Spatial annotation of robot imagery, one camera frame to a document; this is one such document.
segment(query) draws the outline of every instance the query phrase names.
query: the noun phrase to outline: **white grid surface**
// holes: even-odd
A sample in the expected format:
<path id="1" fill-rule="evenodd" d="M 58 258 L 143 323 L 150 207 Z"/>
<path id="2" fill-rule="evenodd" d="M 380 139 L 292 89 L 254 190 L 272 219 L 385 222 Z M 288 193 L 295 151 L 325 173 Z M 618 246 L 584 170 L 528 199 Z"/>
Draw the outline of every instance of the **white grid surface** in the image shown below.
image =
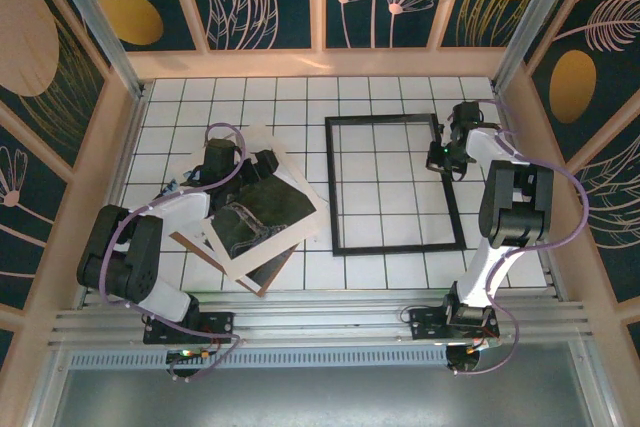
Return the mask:
<path id="1" fill-rule="evenodd" d="M 160 79 L 155 82 L 151 94 L 122 205 L 135 208 L 152 200 L 163 182 L 169 180 L 168 166 L 201 147 L 206 126 L 213 122 L 228 122 L 239 127 L 252 124 L 272 126 L 274 135 L 287 146 L 291 157 L 316 192 L 328 200 L 325 117 L 436 113 L 442 122 L 451 114 L 453 106 L 463 100 L 492 98 L 490 84 L 485 78 Z M 482 104 L 481 108 L 486 121 L 499 122 L 495 107 Z M 370 160 L 373 163 L 369 167 L 373 166 L 375 170 L 372 129 L 370 126 L 367 128 L 369 134 L 349 136 L 349 140 L 343 136 L 342 148 L 345 149 L 346 142 L 347 147 L 355 149 L 355 155 L 362 155 L 363 151 L 370 149 Z M 387 195 L 384 187 L 378 190 L 378 186 L 382 184 L 368 184 L 373 185 L 370 187 L 372 191 L 361 191 L 360 198 L 349 203 L 349 208 L 354 209 L 354 213 L 367 213 L 370 209 L 381 207 L 398 212 L 405 208 L 418 209 L 418 216 L 413 215 L 415 222 L 411 221 L 411 227 L 406 222 L 393 225 L 393 221 L 388 221 L 386 225 L 378 222 L 375 228 L 367 225 L 363 230 L 375 239 L 379 237 L 381 240 L 383 232 L 393 232 L 403 242 L 407 239 L 419 240 L 441 229 L 437 213 L 429 211 L 432 209 L 430 206 L 437 206 L 441 199 L 436 198 L 439 196 L 437 192 L 429 190 L 430 183 L 435 184 L 433 181 L 438 179 L 423 167 L 426 160 L 426 153 L 423 151 L 425 140 L 411 132 L 406 139 L 412 151 L 409 157 L 410 175 L 413 176 L 411 179 L 407 173 L 407 183 L 414 185 L 415 182 L 416 186 L 424 189 L 418 196 L 423 199 L 424 205 L 401 205 L 402 200 L 397 196 Z M 394 147 L 394 139 L 387 140 L 392 144 L 386 147 L 389 154 L 393 154 L 394 149 L 399 147 Z M 342 165 L 344 172 L 353 172 L 347 165 L 348 159 L 345 163 L 344 156 L 345 154 Z M 388 160 L 388 165 L 393 166 L 393 159 Z M 370 175 L 367 174 L 367 167 L 363 167 L 366 159 L 355 157 L 352 163 L 357 166 L 356 169 L 360 169 L 359 175 Z M 449 288 L 469 266 L 475 252 L 473 248 L 480 240 L 477 212 L 479 199 L 482 197 L 479 184 L 483 180 L 481 170 L 471 165 L 465 180 L 454 183 L 469 250 L 333 257 L 331 230 L 327 226 L 298 247 L 269 290 Z M 348 195 L 352 194 L 347 189 L 345 198 Z M 353 215 L 346 218 L 358 221 L 366 219 L 366 216 Z M 452 240 L 446 238 L 447 235 L 444 231 L 445 238 L 442 242 Z M 244 290 L 195 254 L 187 253 L 170 238 L 163 239 L 161 250 L 160 276 L 177 288 L 191 292 Z M 505 279 L 503 287 L 546 287 L 537 255 L 529 253 L 519 259 Z"/>

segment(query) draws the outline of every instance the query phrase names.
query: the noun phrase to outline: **gold circle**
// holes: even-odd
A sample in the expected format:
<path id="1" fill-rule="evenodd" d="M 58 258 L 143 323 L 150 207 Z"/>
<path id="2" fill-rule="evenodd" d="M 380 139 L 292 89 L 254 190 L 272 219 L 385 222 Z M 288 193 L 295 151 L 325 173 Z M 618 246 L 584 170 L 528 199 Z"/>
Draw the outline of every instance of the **gold circle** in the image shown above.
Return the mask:
<path id="1" fill-rule="evenodd" d="M 551 74 L 551 112 L 563 124 L 575 122 L 587 110 L 595 90 L 593 60 L 580 50 L 570 50 L 560 57 Z"/>
<path id="2" fill-rule="evenodd" d="M 162 17 L 148 0 L 98 0 L 98 3 L 120 40 L 149 45 L 162 37 Z"/>
<path id="3" fill-rule="evenodd" d="M 56 75 L 60 44 L 44 0 L 0 0 L 0 85 L 14 94 L 42 94 Z"/>

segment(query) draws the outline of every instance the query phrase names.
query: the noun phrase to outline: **metal frame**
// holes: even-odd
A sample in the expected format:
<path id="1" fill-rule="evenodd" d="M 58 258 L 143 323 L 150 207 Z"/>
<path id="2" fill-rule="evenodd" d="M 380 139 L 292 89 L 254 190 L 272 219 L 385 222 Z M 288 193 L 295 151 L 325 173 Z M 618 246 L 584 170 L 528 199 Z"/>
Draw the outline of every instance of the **metal frame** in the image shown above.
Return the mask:
<path id="1" fill-rule="evenodd" d="M 352 115 L 344 117 L 327 117 L 325 119 L 325 134 L 327 138 L 327 171 L 329 177 L 329 207 L 331 218 L 331 245 L 334 256 L 347 255 L 380 255 L 380 254 L 407 254 L 421 252 L 448 252 L 466 250 L 467 244 L 460 222 L 460 212 L 456 203 L 451 179 L 440 175 L 444 195 L 449 210 L 451 228 L 454 242 L 444 244 L 426 245 L 393 245 L 375 247 L 344 247 L 340 245 L 340 227 L 338 222 L 338 194 L 336 180 L 336 166 L 333 140 L 333 127 L 342 125 L 375 125 L 375 124 L 410 124 L 428 123 L 434 141 L 441 143 L 442 137 L 438 130 L 438 118 L 436 114 L 409 114 L 409 115 Z"/>

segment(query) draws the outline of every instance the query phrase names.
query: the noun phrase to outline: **leaf illustration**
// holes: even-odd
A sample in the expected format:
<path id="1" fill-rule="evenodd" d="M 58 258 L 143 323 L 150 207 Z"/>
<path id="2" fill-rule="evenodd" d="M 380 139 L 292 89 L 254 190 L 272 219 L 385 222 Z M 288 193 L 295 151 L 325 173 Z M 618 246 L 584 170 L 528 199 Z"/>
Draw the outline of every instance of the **leaf illustration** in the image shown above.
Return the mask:
<path id="1" fill-rule="evenodd" d="M 640 0 L 602 1 L 587 25 L 564 32 L 553 40 L 583 31 L 592 50 L 624 51 L 624 46 L 632 43 L 640 33 Z"/>

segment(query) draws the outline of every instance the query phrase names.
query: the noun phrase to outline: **cable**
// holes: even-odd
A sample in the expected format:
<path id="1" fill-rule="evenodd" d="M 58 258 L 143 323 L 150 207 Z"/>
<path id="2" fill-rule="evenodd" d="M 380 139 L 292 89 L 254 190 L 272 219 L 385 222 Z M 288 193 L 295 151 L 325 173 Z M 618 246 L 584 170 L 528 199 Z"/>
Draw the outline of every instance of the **cable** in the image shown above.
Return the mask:
<path id="1" fill-rule="evenodd" d="M 120 234 L 122 234 L 122 232 L 124 231 L 124 229 L 127 227 L 127 225 L 129 225 L 129 223 L 131 223 L 131 221 L 133 219 L 135 219 L 137 216 L 139 216 L 140 214 L 144 213 L 144 212 L 148 212 L 150 210 L 153 210 L 154 207 L 157 207 L 160 204 L 163 204 L 164 202 L 168 202 L 172 199 L 175 199 L 177 197 L 180 197 L 182 195 L 185 194 L 194 194 L 194 193 L 198 193 L 198 192 L 205 192 L 207 190 L 211 190 L 211 189 L 215 189 L 217 187 L 220 187 L 223 184 L 226 184 L 227 182 L 229 182 L 242 168 L 242 164 L 244 163 L 246 157 L 247 157 L 247 149 L 246 149 L 246 145 L 245 145 L 245 141 L 244 141 L 244 137 L 242 136 L 242 133 L 240 133 L 240 130 L 238 130 L 236 127 L 234 127 L 231 124 L 228 124 L 226 122 L 218 122 L 215 124 L 211 124 L 209 127 L 207 127 L 207 130 L 205 132 L 205 144 L 206 142 L 209 140 L 209 132 L 211 132 L 211 130 L 213 130 L 216 127 L 228 127 L 229 129 L 231 129 L 233 132 L 235 132 L 236 134 L 236 141 L 237 143 L 240 145 L 240 161 L 238 162 L 238 164 L 236 165 L 236 167 L 233 169 L 233 171 L 231 171 L 231 173 L 229 175 L 227 175 L 224 179 L 215 182 L 211 185 L 205 185 L 203 187 L 196 187 L 193 189 L 188 189 L 188 190 L 178 190 L 177 192 L 174 192 L 172 194 L 169 194 L 165 197 L 160 197 L 158 199 L 155 199 L 153 201 L 151 201 L 149 204 L 140 207 L 139 209 L 134 210 L 133 212 L 131 212 L 127 217 L 125 217 L 125 219 L 120 222 L 120 225 L 118 225 L 118 227 L 116 228 L 115 232 L 113 233 L 113 236 L 111 237 L 111 240 L 109 242 L 109 244 L 107 245 L 107 250 L 104 254 L 104 259 L 102 261 L 102 266 L 100 268 L 100 279 L 98 282 L 98 287 L 100 290 L 100 297 L 102 298 L 102 301 L 105 304 L 108 305 L 125 305 L 125 307 L 127 308 L 132 308 L 133 310 L 136 310 L 137 312 L 140 312 L 141 314 L 146 314 L 148 316 L 150 316 L 152 319 L 158 320 L 159 322 L 162 322 L 163 324 L 179 331 L 179 332 L 183 332 L 185 334 L 190 334 L 190 335 L 196 335 L 199 337 L 205 337 L 207 339 L 211 339 L 211 340 L 219 340 L 219 339 L 233 339 L 233 344 L 231 345 L 231 347 L 229 347 L 227 349 L 227 351 L 222 354 L 220 357 L 218 357 L 216 359 L 215 362 L 212 362 L 212 364 L 207 367 L 206 369 L 202 369 L 199 370 L 198 372 L 196 372 L 195 374 L 193 374 L 190 377 L 186 377 L 184 380 L 185 382 L 189 382 L 190 380 L 196 380 L 198 378 L 204 377 L 205 375 L 211 373 L 213 371 L 213 369 L 215 369 L 218 365 L 220 365 L 222 362 L 224 362 L 224 360 L 227 358 L 227 356 L 229 356 L 229 354 L 231 354 L 231 352 L 233 352 L 242 342 L 242 339 L 240 338 L 239 335 L 237 334 L 211 334 L 211 333 L 207 333 L 207 332 L 200 332 L 197 330 L 191 330 L 191 329 L 187 329 L 185 327 L 182 327 L 181 325 L 178 325 L 174 322 L 171 322 L 168 319 L 165 319 L 164 317 L 161 317 L 159 315 L 154 314 L 153 312 L 150 312 L 146 309 L 143 309 L 142 307 L 140 307 L 139 305 L 136 305 L 132 302 L 126 301 L 126 300 L 116 300 L 116 301 L 112 301 L 109 300 L 109 298 L 107 297 L 107 292 L 106 292 L 106 280 L 107 280 L 107 270 L 109 268 L 109 261 L 111 260 L 111 256 L 113 254 L 113 249 L 116 245 L 116 242 L 118 240 L 118 238 L 120 237 Z"/>
<path id="2" fill-rule="evenodd" d="M 558 173 L 562 174 L 563 176 L 565 176 L 573 184 L 573 186 L 578 191 L 578 194 L 580 195 L 580 199 L 582 201 L 582 218 L 580 219 L 580 222 L 575 227 L 575 229 L 573 229 L 573 231 L 568 236 L 566 236 L 564 239 L 561 239 L 561 240 L 558 240 L 558 241 L 555 241 L 555 242 L 551 242 L 549 244 L 531 245 L 529 247 L 522 247 L 522 248 L 519 248 L 519 249 L 512 250 L 512 251 L 507 252 L 506 254 L 504 254 L 502 257 L 500 257 L 498 262 L 495 263 L 495 265 L 491 269 L 491 272 L 490 272 L 489 276 L 487 277 L 487 283 L 485 284 L 485 292 L 486 292 L 487 298 L 489 299 L 489 302 L 491 303 L 493 308 L 497 309 L 500 312 L 502 312 L 503 314 L 505 314 L 513 322 L 513 327 L 514 327 L 514 330 L 515 330 L 515 334 L 514 334 L 514 338 L 513 338 L 513 344 L 511 344 L 511 349 L 509 350 L 509 353 L 506 355 L 506 357 L 503 358 L 497 364 L 493 365 L 492 367 L 488 367 L 488 368 L 483 369 L 483 370 L 470 371 L 470 372 L 463 372 L 463 371 L 454 370 L 454 374 L 455 375 L 458 375 L 458 374 L 460 374 L 460 375 L 481 375 L 481 374 L 486 374 L 486 373 L 489 373 L 489 372 L 493 372 L 495 370 L 498 370 L 500 367 L 504 366 L 507 362 L 509 362 L 511 360 L 511 358 L 513 357 L 513 355 L 515 354 L 515 352 L 516 352 L 516 347 L 518 346 L 518 342 L 520 341 L 520 324 L 518 322 L 518 319 L 516 319 L 515 316 L 511 312 L 509 312 L 507 309 L 505 309 L 500 304 L 498 304 L 495 301 L 495 298 L 489 293 L 490 289 L 491 289 L 491 283 L 493 281 L 493 278 L 495 277 L 495 275 L 498 272 L 498 270 L 500 270 L 500 267 L 502 267 L 502 265 L 505 263 L 505 261 L 509 257 L 512 257 L 512 256 L 520 254 L 520 253 L 534 252 L 534 251 L 539 251 L 540 252 L 540 251 L 544 251 L 544 250 L 551 250 L 551 249 L 555 249 L 555 248 L 561 247 L 561 246 L 563 246 L 565 244 L 568 244 L 569 242 L 574 240 L 580 234 L 582 229 L 587 225 L 587 221 L 589 219 L 589 198 L 587 197 L 586 190 L 584 189 L 584 187 L 582 186 L 580 181 L 578 181 L 578 179 L 576 179 L 568 170 L 566 170 L 563 167 L 560 167 L 558 165 L 554 165 L 554 164 L 552 164 L 550 162 L 546 162 L 546 161 L 543 161 L 543 160 L 528 159 L 527 157 L 525 157 L 522 154 L 518 153 L 515 150 L 515 148 L 511 147 L 511 145 L 509 145 L 506 141 L 504 141 L 502 138 L 500 138 L 500 133 L 501 132 L 498 132 L 496 134 L 495 140 L 498 143 L 498 145 L 507 154 L 513 156 L 515 159 L 517 159 L 517 160 L 519 160 L 521 162 L 527 162 L 527 163 L 532 164 L 532 165 L 537 165 L 537 166 L 540 166 L 540 167 L 546 167 L 546 168 L 552 169 L 553 171 L 558 172 Z"/>

